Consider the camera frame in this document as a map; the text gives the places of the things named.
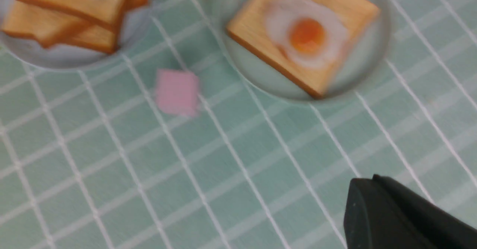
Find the white plate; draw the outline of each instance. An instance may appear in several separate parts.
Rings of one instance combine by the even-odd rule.
[[[51,49],[43,49],[33,40],[21,40],[0,33],[0,44],[18,59],[35,67],[56,71],[87,70],[101,64],[111,62],[120,53],[131,49],[142,40],[148,31],[151,19],[152,5],[158,0],[149,0],[150,6],[131,11],[126,16],[121,37],[120,49],[113,55],[95,52],[79,47],[57,45]],[[0,0],[0,23],[7,15],[13,0]]]
[[[380,16],[368,27],[355,44],[346,63],[329,86],[327,95],[316,100],[296,86],[278,71],[240,46],[225,33],[227,23],[247,0],[214,0],[213,19],[221,37],[221,47],[229,62],[242,76],[258,89],[294,103],[310,103],[334,99],[352,91],[370,76],[385,58],[391,35],[391,12],[388,0],[369,0],[376,4]]]

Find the table surface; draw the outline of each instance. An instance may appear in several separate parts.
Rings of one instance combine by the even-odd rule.
[[[477,0],[391,0],[380,76],[333,108],[250,88],[211,0],[165,0],[127,57],[89,72],[0,51],[4,249],[342,248],[351,178],[392,176],[477,227]],[[201,79],[201,114],[162,114],[158,68]]]

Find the pink square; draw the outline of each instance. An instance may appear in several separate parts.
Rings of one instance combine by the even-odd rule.
[[[199,79],[191,72],[160,69],[157,71],[156,103],[164,113],[196,116]]]

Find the egg white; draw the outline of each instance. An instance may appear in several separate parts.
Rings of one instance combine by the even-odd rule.
[[[304,18],[319,22],[326,32],[324,47],[315,56],[303,55],[290,43],[292,27]],[[312,0],[271,1],[265,14],[265,29],[272,42],[283,47],[289,60],[309,69],[320,69],[339,58],[349,37],[336,13]]]

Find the black object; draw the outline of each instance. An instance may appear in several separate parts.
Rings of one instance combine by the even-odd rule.
[[[477,249],[477,230],[376,174],[351,180],[344,232],[348,249]]]

